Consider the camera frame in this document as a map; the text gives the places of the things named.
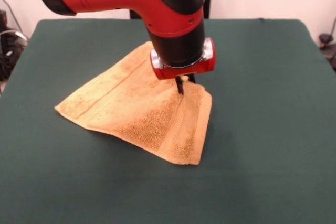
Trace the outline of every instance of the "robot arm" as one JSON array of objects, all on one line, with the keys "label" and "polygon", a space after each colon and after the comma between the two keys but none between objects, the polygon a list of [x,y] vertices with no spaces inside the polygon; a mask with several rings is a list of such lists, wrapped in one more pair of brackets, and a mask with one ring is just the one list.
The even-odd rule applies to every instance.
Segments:
[{"label": "robot arm", "polygon": [[158,79],[214,70],[215,47],[205,38],[205,0],[43,0],[61,15],[132,9],[143,19],[153,43],[151,61]]}]

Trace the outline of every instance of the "cable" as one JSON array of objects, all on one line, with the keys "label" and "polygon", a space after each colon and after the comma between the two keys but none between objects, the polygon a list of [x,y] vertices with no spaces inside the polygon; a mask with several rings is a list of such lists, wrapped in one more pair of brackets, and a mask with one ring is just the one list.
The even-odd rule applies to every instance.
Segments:
[{"label": "cable", "polygon": [[12,10],[12,8],[11,8],[11,6],[9,5],[9,3],[6,1],[6,0],[2,0],[4,3],[5,3],[5,5],[7,5],[7,7],[8,7],[8,9],[9,9],[9,11],[11,12],[11,14],[12,14],[12,17],[14,18],[14,21],[15,21],[15,23],[16,23],[16,25],[17,25],[17,27],[19,28],[19,30],[22,32],[22,28],[21,28],[21,26],[20,26],[20,24],[19,24],[19,22],[17,21],[17,19],[16,19],[16,17],[15,17],[15,15],[14,15],[14,12],[13,12],[13,10]]},{"label": "cable", "polygon": [[336,26],[336,17],[335,17],[335,19],[334,19],[334,24],[332,25],[332,29],[331,29],[330,36],[332,36],[332,35],[334,34],[335,26]]},{"label": "cable", "polygon": [[24,35],[22,32],[20,32],[18,30],[14,30],[14,29],[2,31],[0,33],[0,37],[4,34],[9,34],[9,33],[15,34],[17,37],[20,37],[21,39],[25,40],[26,42],[29,41],[29,39],[26,35]]}]

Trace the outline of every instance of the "table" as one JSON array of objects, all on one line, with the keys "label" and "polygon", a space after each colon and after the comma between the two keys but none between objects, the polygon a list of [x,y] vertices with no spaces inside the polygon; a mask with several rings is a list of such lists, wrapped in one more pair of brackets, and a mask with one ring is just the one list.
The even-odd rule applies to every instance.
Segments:
[{"label": "table", "polygon": [[336,78],[298,20],[206,20],[216,70],[199,166],[86,131],[54,106],[148,35],[44,20],[0,98],[0,223],[335,223]]}]

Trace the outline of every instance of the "green tablecloth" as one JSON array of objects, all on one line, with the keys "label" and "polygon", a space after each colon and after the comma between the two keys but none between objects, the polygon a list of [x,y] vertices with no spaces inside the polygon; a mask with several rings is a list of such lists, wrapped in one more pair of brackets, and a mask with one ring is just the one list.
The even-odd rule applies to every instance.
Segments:
[{"label": "green tablecloth", "polygon": [[207,20],[199,166],[88,132],[54,106],[148,35],[140,20],[40,22],[0,98],[0,223],[336,223],[336,77],[297,20]]}]

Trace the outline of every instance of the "towel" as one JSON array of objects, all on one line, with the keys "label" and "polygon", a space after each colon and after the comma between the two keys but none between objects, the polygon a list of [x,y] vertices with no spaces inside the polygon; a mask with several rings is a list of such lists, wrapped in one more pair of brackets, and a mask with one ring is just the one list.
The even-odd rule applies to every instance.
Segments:
[{"label": "towel", "polygon": [[150,41],[55,107],[78,126],[113,135],[176,165],[198,165],[206,138],[212,96],[184,78],[158,80],[150,62]]}]

